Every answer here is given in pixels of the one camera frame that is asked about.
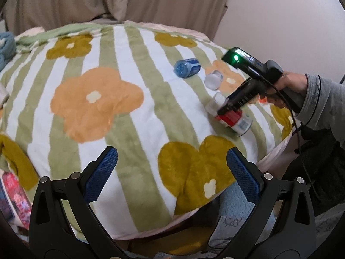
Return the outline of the grey sleeved forearm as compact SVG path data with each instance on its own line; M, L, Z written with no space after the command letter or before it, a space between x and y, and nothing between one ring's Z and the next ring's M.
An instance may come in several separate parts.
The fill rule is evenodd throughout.
M313 130L330 129L344 148L344 86L316 75L306 77L306 96L297 119Z

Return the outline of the person's right hand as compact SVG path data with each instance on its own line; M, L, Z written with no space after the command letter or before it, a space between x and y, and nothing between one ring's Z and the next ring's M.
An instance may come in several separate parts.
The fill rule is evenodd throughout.
M279 97L276 97L274 94L276 93L276 91L281 91L285 88L288 88L293 92L299 94L299 101L301 102L301 105L303 105L307 92L307 76L305 74L298 74L287 71L283 72L282 77L279 78L274 86L275 88L270 88L263 94L260 94L260 99L266 98L268 103L271 103L281 109L285 108L287 107L287 104Z

